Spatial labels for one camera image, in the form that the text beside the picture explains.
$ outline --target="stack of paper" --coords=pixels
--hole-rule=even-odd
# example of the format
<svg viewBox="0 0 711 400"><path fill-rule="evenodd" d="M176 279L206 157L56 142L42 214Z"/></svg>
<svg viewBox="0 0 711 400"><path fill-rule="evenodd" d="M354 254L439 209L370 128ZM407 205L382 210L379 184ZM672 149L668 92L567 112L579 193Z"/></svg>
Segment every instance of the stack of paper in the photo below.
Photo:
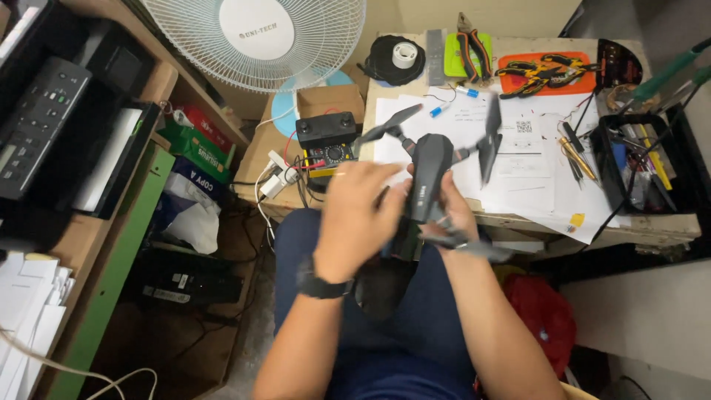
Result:
<svg viewBox="0 0 711 400"><path fill-rule="evenodd" d="M10 252L0 264L0 326L10 337L46 356L75 280L49 257ZM41 363L0 340L0 399L26 400Z"/></svg>
<svg viewBox="0 0 711 400"><path fill-rule="evenodd" d="M430 88L428 96L401 95L398 99L378 98L375 123L383 124L393 114L411 105L424 108L402 125L404 135L417 141L427 133L447 136L455 149L470 147L484 136L486 111L494 93L480 93L470 98L451 89ZM517 214L555 231L589 243L595 231L611 213L604 192L587 180L580 188L573 179L567 158L561 152L558 132L561 120L568 117L575 126L589 94L534 96L501 101L503 135L490 182L482 186L479 159L473 154L455 165L454 181L465 197L481 201L487 213ZM436 118L429 111L443 101L449 109ZM597 109L592 102L584 116L579 133L597 125ZM584 141L586 158L594 167L589 143ZM385 136L375 143L375 161L409 163L410 156L394 137ZM401 172L390 183L409 176ZM609 225L619 226L613 220Z"/></svg>

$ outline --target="orange tray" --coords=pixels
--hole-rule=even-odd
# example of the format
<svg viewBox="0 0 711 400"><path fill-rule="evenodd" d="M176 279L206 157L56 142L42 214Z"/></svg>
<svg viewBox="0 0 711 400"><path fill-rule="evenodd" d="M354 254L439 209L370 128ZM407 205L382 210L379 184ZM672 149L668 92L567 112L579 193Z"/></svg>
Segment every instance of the orange tray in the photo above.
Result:
<svg viewBox="0 0 711 400"><path fill-rule="evenodd" d="M504 68L510 61L527 61L537 64L550 65L553 68L560 67L559 63L554 63L552 61L541 61L540 58L546 54L562 54L570 58L580 58L583 63L590 64L590 58L587 54L581 51L547 51L545 53L526 53L526 54L512 54L510 56L502 57L498 60L498 67ZM567 68L565 65L562 66L560 72L571 70L572 68ZM528 82L528 79L523 76L518 75L504 75L500 77L501 87L504 93L513 92L514 90L520 88L524 83ZM555 95L578 95L580 93L590 93L595 89L595 73L586 73L582 78L572 81L566 86L558 89L551 89L548 86L543 88L540 92L536 93L537 96L555 96Z"/></svg>

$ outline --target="white power plug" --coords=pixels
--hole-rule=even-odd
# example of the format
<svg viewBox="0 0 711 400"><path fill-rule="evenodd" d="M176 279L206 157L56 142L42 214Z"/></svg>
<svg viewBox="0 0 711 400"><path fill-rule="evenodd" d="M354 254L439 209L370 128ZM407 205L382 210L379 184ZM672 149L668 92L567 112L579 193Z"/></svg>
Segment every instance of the white power plug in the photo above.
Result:
<svg viewBox="0 0 711 400"><path fill-rule="evenodd" d="M267 169L273 167L281 169L281 172L269 178L260 188L260 191L270 199L276 197L283 188L295 183L299 178L299 173L295 169L289 168L282 156L274 150L269 152L269 164L267 165Z"/></svg>

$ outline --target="drone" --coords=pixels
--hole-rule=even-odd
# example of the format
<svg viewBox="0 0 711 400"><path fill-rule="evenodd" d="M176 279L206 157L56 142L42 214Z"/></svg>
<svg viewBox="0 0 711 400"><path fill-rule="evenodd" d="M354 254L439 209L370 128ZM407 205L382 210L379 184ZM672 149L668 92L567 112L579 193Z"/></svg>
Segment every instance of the drone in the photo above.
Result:
<svg viewBox="0 0 711 400"><path fill-rule="evenodd" d="M469 241L464 232L452 226L449 216L439 203L444 173L475 152L479 154L482 186L491 178L493 163L503 139L503 135L497 132L501 126L498 101L498 96L493 96L486 116L486 134L471 147L455 150L448 137L437 133L428 133L417 142L408 139L400 125L422 109L422 104L418 104L396 112L386 123L369 130L355 141L355 148L358 151L364 143L382 139L386 134L398 139L402 148L412 158L415 167L412 174L412 188L407 200L407 217L418 224L435 221L448 235L422 238L438 246L467 251L501 262L508 260L512 252L495 248L488 243Z"/></svg>

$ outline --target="white tape roll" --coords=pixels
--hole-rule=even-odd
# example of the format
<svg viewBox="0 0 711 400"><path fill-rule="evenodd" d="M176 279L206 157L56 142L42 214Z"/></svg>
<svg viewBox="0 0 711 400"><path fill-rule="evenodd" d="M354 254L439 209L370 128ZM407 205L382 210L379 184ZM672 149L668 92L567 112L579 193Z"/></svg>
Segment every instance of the white tape roll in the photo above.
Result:
<svg viewBox="0 0 711 400"><path fill-rule="evenodd" d="M398 43L392 50L392 63L403 70L412 67L416 58L417 48L408 42Z"/></svg>

